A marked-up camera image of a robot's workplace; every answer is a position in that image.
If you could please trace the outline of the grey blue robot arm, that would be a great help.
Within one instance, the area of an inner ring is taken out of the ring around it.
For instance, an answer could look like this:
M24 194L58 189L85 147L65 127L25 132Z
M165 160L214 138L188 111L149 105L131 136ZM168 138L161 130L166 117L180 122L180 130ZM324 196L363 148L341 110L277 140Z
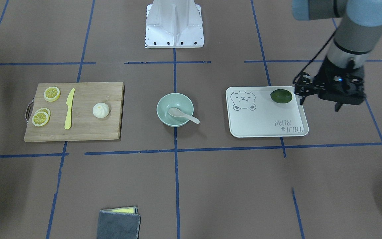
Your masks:
M329 49L316 76L304 70L293 79L294 93L303 105L306 97L343 105L366 99L364 64L382 36L382 0L293 0L296 20L341 18L325 46Z

